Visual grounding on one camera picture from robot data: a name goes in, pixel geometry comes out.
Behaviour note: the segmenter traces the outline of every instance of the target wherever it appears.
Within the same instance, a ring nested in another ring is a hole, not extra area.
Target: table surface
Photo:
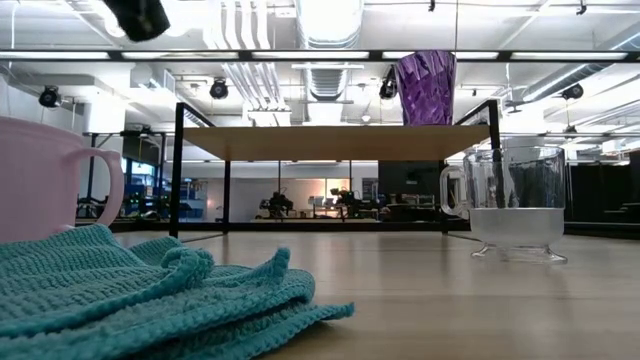
[[[438,233],[231,233],[188,245],[243,265],[288,246],[291,266],[315,276],[316,302],[355,301],[354,317],[316,325],[265,359],[640,356],[637,241],[565,237],[554,249],[569,263],[553,266],[471,259],[479,243]]]

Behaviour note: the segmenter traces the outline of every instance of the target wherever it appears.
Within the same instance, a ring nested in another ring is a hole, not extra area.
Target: purple glass vase
[[[405,126],[451,125],[456,57],[448,51],[418,51],[396,64]]]

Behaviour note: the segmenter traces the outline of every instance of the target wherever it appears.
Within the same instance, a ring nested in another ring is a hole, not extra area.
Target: pitcher handle
[[[459,166],[450,165],[442,170],[440,173],[440,208],[447,215],[463,216],[462,212],[466,210],[466,205],[462,201],[456,201],[456,206],[453,209],[449,207],[449,186],[447,179],[451,173],[459,173],[460,176],[464,178],[464,172]]]
[[[67,155],[65,160],[77,163],[81,159],[91,156],[101,157],[109,169],[109,180],[111,181],[109,200],[104,207],[102,215],[98,218],[97,223],[110,225],[120,213],[122,199],[124,198],[124,174],[122,173],[122,167],[120,165],[120,154],[116,151],[85,148],[72,152]]]

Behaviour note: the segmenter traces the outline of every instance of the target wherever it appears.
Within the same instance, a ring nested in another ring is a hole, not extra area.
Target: pipe
[[[253,22],[251,20],[253,10],[251,9],[251,0],[241,0],[240,8],[242,10],[242,32],[241,32],[242,42],[244,43],[244,46],[247,49],[254,50],[256,48],[256,44],[253,41],[253,26],[252,26]],[[275,99],[273,91],[271,90],[271,87],[269,86],[268,79],[266,77],[262,64],[261,63],[253,64],[253,68],[258,73],[258,76],[260,76],[260,79],[264,84],[264,92],[266,92],[266,95],[265,95],[265,93],[263,92],[258,82],[255,80],[255,78],[253,76],[250,76],[249,79],[252,81],[252,84],[255,87],[256,91],[258,92],[260,99],[262,99],[264,102],[264,98],[266,97],[269,99],[268,105],[271,105],[272,107],[277,107],[277,101]]]
[[[242,9],[242,42],[247,49],[254,50],[256,48],[256,44],[253,42],[253,30],[252,30],[252,22],[251,22],[251,0],[241,0],[240,6]],[[267,97],[269,98],[269,105],[271,107],[278,107],[277,100],[273,89],[271,89],[271,84],[269,83],[269,79],[267,78],[264,64],[254,64],[253,67],[256,69],[258,76],[262,80],[262,84],[264,85],[264,89],[267,93]],[[258,91],[260,91],[261,96],[264,94],[261,91],[262,89],[258,87]]]
[[[326,0],[296,1],[298,38],[305,49],[350,49],[356,46],[364,1],[333,2],[335,6]],[[309,92],[321,101],[339,99],[346,87],[347,77],[347,70],[305,70]]]
[[[209,10],[213,14],[213,20],[211,22],[210,33],[203,32],[203,40],[207,44],[209,48],[217,48],[221,50],[228,49],[227,43],[224,39],[224,35],[222,35],[222,0],[209,0],[208,1]],[[240,92],[240,95],[243,99],[251,104],[251,106],[255,109],[259,107],[259,104],[255,99],[253,99],[249,93],[247,92],[247,88],[243,85],[241,81],[241,77],[238,77],[238,69],[235,64],[229,65],[228,63],[222,64],[222,69],[227,74],[227,77],[231,79],[231,81]]]
[[[640,49],[640,23],[632,25],[598,47],[598,50],[612,51],[638,51],[638,49]],[[607,69],[611,65],[613,64],[567,65],[537,83],[528,86],[518,94],[517,100],[508,102],[506,105],[514,106],[542,100]]]
[[[241,49],[240,43],[238,42],[238,37],[236,36],[236,0],[226,0],[226,15],[227,15],[227,23],[225,28],[225,38],[231,46],[231,49]],[[260,89],[258,88],[258,83],[255,81],[253,74],[251,74],[251,69],[247,63],[241,63],[237,67],[239,69],[238,76],[242,81],[243,85],[246,86],[248,93],[254,99],[257,99],[260,107],[263,109],[267,108],[267,102],[260,95]]]
[[[269,44],[269,37],[267,36],[267,0],[256,0],[256,16],[257,16],[257,31],[256,36],[258,38],[258,45],[260,49],[269,50],[271,45]],[[273,91],[278,106],[285,108],[284,99],[280,91],[280,81],[278,80],[278,74],[276,73],[276,67],[274,63],[261,64],[264,68],[266,80]]]

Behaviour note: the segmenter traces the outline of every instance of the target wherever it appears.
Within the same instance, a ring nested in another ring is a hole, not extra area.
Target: teal knitted cloth
[[[312,304],[289,256],[215,266],[170,237],[125,249],[101,225],[0,245],[0,359],[247,359],[353,314]]]

